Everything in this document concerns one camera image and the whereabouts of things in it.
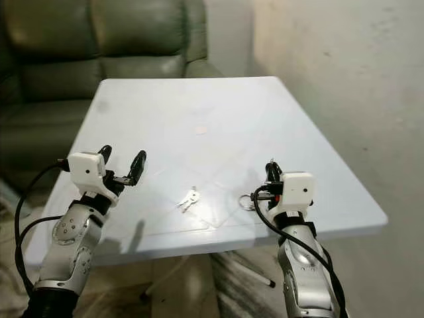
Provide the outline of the small silver key bunch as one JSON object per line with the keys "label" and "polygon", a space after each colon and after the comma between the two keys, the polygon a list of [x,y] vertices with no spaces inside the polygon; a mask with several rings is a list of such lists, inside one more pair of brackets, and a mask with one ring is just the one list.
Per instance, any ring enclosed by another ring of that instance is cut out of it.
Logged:
{"label": "small silver key bunch", "polygon": [[200,200],[200,193],[197,191],[196,187],[192,187],[187,194],[185,194],[185,197],[178,203],[178,207],[182,210],[183,213],[187,212],[188,209],[193,206],[194,203],[199,202]]}

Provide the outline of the white table leg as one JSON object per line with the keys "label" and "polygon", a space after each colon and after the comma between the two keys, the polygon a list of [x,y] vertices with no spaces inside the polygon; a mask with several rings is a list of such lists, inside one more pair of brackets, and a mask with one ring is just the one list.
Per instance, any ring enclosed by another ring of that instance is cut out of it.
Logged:
{"label": "white table leg", "polygon": [[243,266],[241,263],[235,263],[233,266],[236,270],[239,270],[239,272],[245,273],[249,278],[255,279],[269,288],[276,287],[276,283],[272,279],[266,278],[261,273],[255,272],[253,269]]}
{"label": "white table leg", "polygon": [[138,297],[139,301],[150,301],[152,299],[152,294],[156,292],[158,289],[164,287],[177,273],[181,272],[182,268],[187,264],[190,256],[183,256],[180,258],[178,263],[174,264],[166,275],[162,276],[157,282],[153,282],[150,286],[148,286]]}

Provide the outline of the dark green leather sofa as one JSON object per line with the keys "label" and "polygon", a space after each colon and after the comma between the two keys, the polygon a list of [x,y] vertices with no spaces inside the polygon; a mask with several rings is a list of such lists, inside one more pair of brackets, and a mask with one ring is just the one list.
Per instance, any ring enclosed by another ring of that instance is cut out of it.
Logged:
{"label": "dark green leather sofa", "polygon": [[204,0],[0,0],[0,176],[50,191],[100,82],[217,77]]}

